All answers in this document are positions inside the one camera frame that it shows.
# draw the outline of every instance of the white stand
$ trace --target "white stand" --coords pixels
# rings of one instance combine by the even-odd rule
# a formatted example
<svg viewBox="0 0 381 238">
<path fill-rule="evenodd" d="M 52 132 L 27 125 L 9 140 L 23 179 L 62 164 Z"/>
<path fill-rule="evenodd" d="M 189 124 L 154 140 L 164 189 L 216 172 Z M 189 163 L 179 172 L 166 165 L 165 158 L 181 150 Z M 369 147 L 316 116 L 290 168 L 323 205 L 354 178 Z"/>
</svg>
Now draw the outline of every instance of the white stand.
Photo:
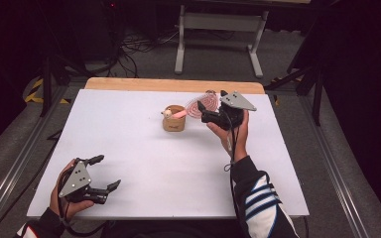
<svg viewBox="0 0 381 238">
<path fill-rule="evenodd" d="M 257 50 L 268 17 L 268 11 L 262 16 L 236 16 L 221 14 L 186 13 L 185 6 L 181 6 L 179 17 L 179 46 L 176 56 L 175 73 L 181 74 L 184 68 L 185 57 L 185 29 L 206 29 L 239 32 L 255 32 L 255 40 L 247 47 L 253 69 L 257 77 L 262 77 L 262 69 L 258 60 Z"/>
</svg>

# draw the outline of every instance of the sleeve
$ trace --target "sleeve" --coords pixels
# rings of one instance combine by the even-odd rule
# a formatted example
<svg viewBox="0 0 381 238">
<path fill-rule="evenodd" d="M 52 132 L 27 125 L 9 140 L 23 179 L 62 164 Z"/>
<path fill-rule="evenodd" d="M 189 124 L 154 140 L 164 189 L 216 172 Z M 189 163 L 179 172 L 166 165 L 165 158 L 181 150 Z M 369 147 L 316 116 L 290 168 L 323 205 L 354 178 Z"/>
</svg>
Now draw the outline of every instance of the sleeve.
<svg viewBox="0 0 381 238">
<path fill-rule="evenodd" d="M 238 218 L 246 237 L 299 237 L 266 172 L 249 156 L 231 169 Z"/>
<path fill-rule="evenodd" d="M 36 238 L 61 237 L 64 233 L 64 225 L 60 218 L 49 208 L 39 220 L 30 220 L 17 232 L 14 237 Z"/>
</svg>

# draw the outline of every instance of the wooden cup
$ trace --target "wooden cup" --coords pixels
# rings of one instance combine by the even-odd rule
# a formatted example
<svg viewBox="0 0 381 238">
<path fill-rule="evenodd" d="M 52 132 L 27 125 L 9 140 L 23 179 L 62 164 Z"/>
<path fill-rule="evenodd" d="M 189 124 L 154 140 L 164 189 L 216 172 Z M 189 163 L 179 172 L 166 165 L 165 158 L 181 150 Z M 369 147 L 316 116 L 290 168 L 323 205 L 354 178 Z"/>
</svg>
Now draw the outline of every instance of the wooden cup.
<svg viewBox="0 0 381 238">
<path fill-rule="evenodd" d="M 180 111 L 185 110 L 183 106 L 180 105 L 170 105 L 166 107 L 165 110 L 170 108 L 172 111 L 172 115 L 175 113 L 178 113 Z M 181 132 L 185 129 L 185 122 L 186 122 L 187 116 L 183 116 L 179 119 L 176 118 L 164 118 L 163 119 L 163 129 L 168 132 Z"/>
</svg>

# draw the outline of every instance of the wooden table edge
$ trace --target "wooden table edge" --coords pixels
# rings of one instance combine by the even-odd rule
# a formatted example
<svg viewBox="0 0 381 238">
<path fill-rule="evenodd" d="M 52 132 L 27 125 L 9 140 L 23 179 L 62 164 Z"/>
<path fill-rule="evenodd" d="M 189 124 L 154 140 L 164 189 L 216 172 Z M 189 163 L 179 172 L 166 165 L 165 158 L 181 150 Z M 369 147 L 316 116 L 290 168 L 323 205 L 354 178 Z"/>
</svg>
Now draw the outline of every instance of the wooden table edge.
<svg viewBox="0 0 381 238">
<path fill-rule="evenodd" d="M 92 77 L 87 81 L 84 89 L 179 92 L 206 92 L 207 90 L 232 92 L 236 90 L 240 93 L 265 94 L 264 87 L 259 82 L 154 78 Z"/>
</svg>

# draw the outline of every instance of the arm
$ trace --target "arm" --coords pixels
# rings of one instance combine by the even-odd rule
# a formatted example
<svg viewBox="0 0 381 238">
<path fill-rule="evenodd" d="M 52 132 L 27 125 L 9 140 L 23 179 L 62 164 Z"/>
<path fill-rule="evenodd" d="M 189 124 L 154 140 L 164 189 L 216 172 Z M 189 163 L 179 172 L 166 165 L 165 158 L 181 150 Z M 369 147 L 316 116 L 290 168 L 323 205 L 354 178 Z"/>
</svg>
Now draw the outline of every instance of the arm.
<svg viewBox="0 0 381 238">
<path fill-rule="evenodd" d="M 298 237 L 268 174 L 258 171 L 246 152 L 249 112 L 244 110 L 242 124 L 234 129 L 237 135 L 234 155 L 228 150 L 232 133 L 213 123 L 206 125 L 220 139 L 228 155 L 231 158 L 234 156 L 231 176 L 236 182 L 235 202 L 240 226 L 246 237 Z"/>
<path fill-rule="evenodd" d="M 60 237 L 64 233 L 64 225 L 60 220 L 58 206 L 58 184 L 64 171 L 73 166 L 74 160 L 63 169 L 51 194 L 51 204 L 39 220 L 30 220 L 17 232 L 14 237 Z M 66 211 L 67 220 L 71 220 L 78 212 L 91 207 L 94 202 L 85 200 L 68 204 L 62 199 L 63 210 Z"/>
<path fill-rule="evenodd" d="M 239 222 L 248 237 L 298 237 L 270 178 L 249 156 L 231 169 Z"/>
</svg>

